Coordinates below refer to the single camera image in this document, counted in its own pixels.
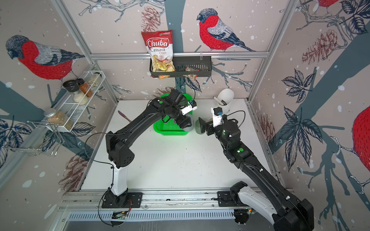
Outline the green tea canister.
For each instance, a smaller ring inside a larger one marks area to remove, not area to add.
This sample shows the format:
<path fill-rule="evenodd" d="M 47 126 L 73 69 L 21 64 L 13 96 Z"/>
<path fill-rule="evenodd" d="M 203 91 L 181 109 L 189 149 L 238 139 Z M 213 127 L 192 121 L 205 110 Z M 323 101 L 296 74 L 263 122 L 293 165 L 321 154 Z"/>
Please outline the green tea canister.
<path fill-rule="evenodd" d="M 203 132 L 201 131 L 201 125 L 200 125 L 199 120 L 197 120 L 197 121 L 195 122 L 195 131 L 196 131 L 196 133 L 197 133 L 197 134 L 200 134 L 200 135 L 202 135 L 202 134 L 203 134 Z"/>

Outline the blue tea canister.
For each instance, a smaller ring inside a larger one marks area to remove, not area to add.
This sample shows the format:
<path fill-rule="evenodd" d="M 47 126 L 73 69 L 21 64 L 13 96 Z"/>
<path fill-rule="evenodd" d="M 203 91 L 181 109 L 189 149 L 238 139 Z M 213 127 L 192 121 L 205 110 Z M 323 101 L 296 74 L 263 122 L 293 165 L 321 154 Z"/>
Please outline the blue tea canister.
<path fill-rule="evenodd" d="M 186 132 L 190 132 L 194 129 L 194 118 L 192 114 L 186 114 L 188 126 L 185 127 L 183 130 Z"/>

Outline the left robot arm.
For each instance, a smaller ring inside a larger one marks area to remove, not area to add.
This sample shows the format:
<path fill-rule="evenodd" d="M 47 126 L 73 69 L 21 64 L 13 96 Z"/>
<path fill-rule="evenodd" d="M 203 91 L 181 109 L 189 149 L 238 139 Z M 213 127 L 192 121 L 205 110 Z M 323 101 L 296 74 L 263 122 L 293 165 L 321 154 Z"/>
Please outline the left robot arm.
<path fill-rule="evenodd" d="M 128 191 L 127 167 L 134 160 L 135 154 L 130 150 L 136 139 L 151 125 L 166 116 L 173 119 L 181 129 L 192 126 L 188 113 L 197 109 L 195 100 L 189 101 L 184 94 L 172 90 L 168 96 L 151 100 L 145 110 L 130 124 L 121 130 L 106 134 L 108 158 L 113 165 L 113 178 L 110 191 L 114 196 L 121 196 Z"/>

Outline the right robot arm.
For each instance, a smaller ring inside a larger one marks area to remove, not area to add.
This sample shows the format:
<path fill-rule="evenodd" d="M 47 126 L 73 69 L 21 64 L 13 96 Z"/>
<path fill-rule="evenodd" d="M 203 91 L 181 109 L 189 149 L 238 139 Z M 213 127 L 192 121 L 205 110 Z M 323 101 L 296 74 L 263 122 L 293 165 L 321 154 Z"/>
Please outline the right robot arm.
<path fill-rule="evenodd" d="M 314 208 L 307 200 L 284 188 L 259 162 L 254 153 L 241 141 L 236 121 L 222 116 L 219 124 L 198 119 L 201 133 L 215 135 L 225 157 L 246 174 L 262 191 L 256 194 L 251 187 L 238 182 L 230 189 L 234 205 L 247 205 L 267 219 L 276 231 L 312 231 Z"/>

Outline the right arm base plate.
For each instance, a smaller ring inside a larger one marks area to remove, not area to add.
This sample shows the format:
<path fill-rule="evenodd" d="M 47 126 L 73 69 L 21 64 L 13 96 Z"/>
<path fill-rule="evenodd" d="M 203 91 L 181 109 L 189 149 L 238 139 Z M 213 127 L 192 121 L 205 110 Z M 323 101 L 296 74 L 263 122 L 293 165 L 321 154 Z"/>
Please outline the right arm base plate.
<path fill-rule="evenodd" d="M 213 200 L 218 202 L 219 207 L 248 207 L 251 206 L 244 204 L 238 198 L 237 194 L 232 191 L 218 191 L 217 197 Z"/>

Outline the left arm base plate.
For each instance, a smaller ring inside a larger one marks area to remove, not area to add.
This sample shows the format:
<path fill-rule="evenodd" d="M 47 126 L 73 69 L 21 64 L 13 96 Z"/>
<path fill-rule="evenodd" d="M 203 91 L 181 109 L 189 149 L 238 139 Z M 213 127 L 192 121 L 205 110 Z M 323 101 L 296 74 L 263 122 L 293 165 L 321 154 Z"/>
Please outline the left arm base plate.
<path fill-rule="evenodd" d="M 116 196 L 108 190 L 103 197 L 102 208 L 139 208 L 141 206 L 143 193 L 130 193 L 128 190 Z"/>

